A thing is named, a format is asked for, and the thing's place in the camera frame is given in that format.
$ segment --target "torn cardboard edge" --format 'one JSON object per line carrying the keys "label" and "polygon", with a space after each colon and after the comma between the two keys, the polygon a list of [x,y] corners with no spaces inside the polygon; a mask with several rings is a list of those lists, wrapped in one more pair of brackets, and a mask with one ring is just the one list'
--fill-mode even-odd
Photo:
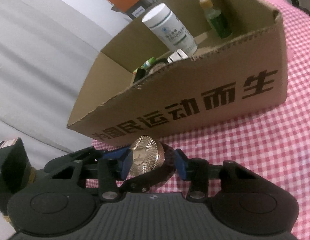
{"label": "torn cardboard edge", "polygon": [[115,99],[118,99],[124,93],[132,92],[133,89],[142,89],[143,85],[147,85],[148,83],[152,82],[156,78],[157,75],[163,74],[164,72],[169,71],[170,69],[178,67],[178,65],[181,62],[185,62],[186,60],[188,60],[188,61],[197,61],[199,59],[209,58],[212,55],[219,54],[222,51],[230,49],[232,46],[236,46],[236,45],[239,45],[239,44],[250,42],[251,40],[258,39],[263,34],[271,31],[272,29],[275,29],[277,27],[277,25],[282,24],[283,16],[282,16],[282,14],[277,9],[274,9],[273,15],[274,15],[274,23],[275,23],[274,25],[262,28],[262,29],[257,30],[257,31],[252,31],[250,33],[245,33],[243,35],[235,37],[235,38],[233,38],[232,40],[230,40],[230,41],[228,41],[226,43],[223,43],[223,44],[221,44],[219,46],[210,48],[207,53],[203,53],[201,55],[193,56],[193,57],[190,57],[188,59],[184,59],[184,60],[180,60],[180,61],[177,61],[177,62],[170,63],[170,64],[164,66],[163,68],[159,69],[158,71],[152,73],[151,75],[142,78],[138,82],[134,83],[132,86],[128,86],[123,91],[117,93],[116,95],[114,95],[113,97],[108,99],[107,101],[101,103],[94,110],[88,112],[85,116],[81,117],[77,121],[72,122],[72,123],[68,123],[67,127],[69,128],[69,127],[75,125],[78,122],[81,122],[81,121],[84,121],[86,119],[89,119],[90,116],[92,114],[94,114],[94,112],[97,111],[99,108],[104,107],[106,104],[108,104],[109,102],[111,102],[111,101],[113,101]]}

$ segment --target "pink and white gingham cloth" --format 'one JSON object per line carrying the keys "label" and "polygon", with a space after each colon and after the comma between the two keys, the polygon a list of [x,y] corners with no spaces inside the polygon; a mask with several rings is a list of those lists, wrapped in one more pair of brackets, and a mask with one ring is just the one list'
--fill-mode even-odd
{"label": "pink and white gingham cloth", "polygon": [[[292,233],[300,240],[310,240],[310,17],[286,0],[266,1],[284,16],[289,61],[286,102],[160,140],[181,148],[189,158],[204,158],[212,164],[234,160],[289,191],[300,208]],[[95,140],[92,145],[111,149]],[[97,185],[90,180],[86,186]],[[189,183],[175,174],[151,192],[186,194],[188,187]],[[219,187],[218,181],[210,182],[210,195]]]}

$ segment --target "white plastic bottle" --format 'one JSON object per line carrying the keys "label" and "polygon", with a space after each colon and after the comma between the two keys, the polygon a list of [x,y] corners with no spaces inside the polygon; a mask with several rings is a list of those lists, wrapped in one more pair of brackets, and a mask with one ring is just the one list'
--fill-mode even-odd
{"label": "white plastic bottle", "polygon": [[142,22],[171,50],[181,49],[188,57],[197,50],[193,36],[164,3],[152,8]]}

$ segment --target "chinese character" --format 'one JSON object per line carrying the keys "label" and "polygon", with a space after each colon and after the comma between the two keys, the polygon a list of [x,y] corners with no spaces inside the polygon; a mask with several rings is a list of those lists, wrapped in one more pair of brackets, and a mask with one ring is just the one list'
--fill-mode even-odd
{"label": "chinese character", "polygon": [[123,136],[125,135],[122,131],[118,130],[117,128],[115,127],[110,127],[110,128],[107,128],[105,130],[103,130],[103,132],[113,138],[116,138],[116,137],[120,137],[120,136]]}
{"label": "chinese character", "polygon": [[172,104],[170,106],[166,106],[165,109],[170,109],[170,108],[173,108],[173,107],[176,107],[176,106],[183,106],[184,108],[184,111],[186,114],[184,113],[178,113],[179,111],[182,111],[181,108],[176,108],[170,112],[168,112],[169,114],[172,114],[173,116],[173,120],[178,120],[178,119],[181,119],[181,118],[184,118],[187,116],[190,116],[192,115],[192,110],[194,112],[194,114],[198,114],[199,113],[199,109],[198,109],[198,106],[197,106],[197,103],[196,103],[196,100],[195,98],[191,98],[191,99],[184,99],[182,100],[179,104],[175,103],[175,104]]}
{"label": "chinese character", "polygon": [[145,118],[138,117],[137,119],[143,122],[149,128],[169,122],[159,111],[143,115],[143,117]]}
{"label": "chinese character", "polygon": [[134,130],[143,130],[140,125],[137,125],[133,120],[129,120],[127,122],[121,123],[117,125],[120,129],[124,130],[127,133],[134,133]]}
{"label": "chinese character", "polygon": [[93,136],[97,137],[101,141],[107,140],[107,139],[111,139],[109,136],[107,136],[107,135],[105,135],[103,133],[94,133]]}
{"label": "chinese character", "polygon": [[235,101],[235,82],[202,93],[206,110]]}
{"label": "chinese character", "polygon": [[248,77],[246,79],[246,81],[245,81],[244,87],[250,86],[253,81],[257,81],[257,84],[255,86],[251,86],[249,88],[245,88],[244,92],[248,91],[248,90],[255,89],[255,93],[247,95],[247,96],[243,96],[242,99],[249,98],[249,97],[255,96],[257,94],[260,94],[260,93],[272,90],[273,87],[266,88],[266,89],[263,90],[263,86],[271,84],[271,83],[274,82],[274,79],[265,82],[265,78],[268,77],[268,76],[274,75],[277,72],[278,72],[278,70],[274,70],[272,72],[267,73],[267,70],[264,70],[264,71],[260,72],[257,77],[255,77],[255,76]]}

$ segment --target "ribbed black surface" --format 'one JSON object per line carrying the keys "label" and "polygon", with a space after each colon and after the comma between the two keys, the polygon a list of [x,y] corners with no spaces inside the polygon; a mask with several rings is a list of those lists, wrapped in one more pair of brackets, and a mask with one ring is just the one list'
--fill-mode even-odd
{"label": "ribbed black surface", "polygon": [[94,219],[65,236],[41,238],[19,233],[12,240],[296,240],[290,233],[248,236],[229,229],[204,204],[186,201],[180,193],[133,194],[104,204]]}

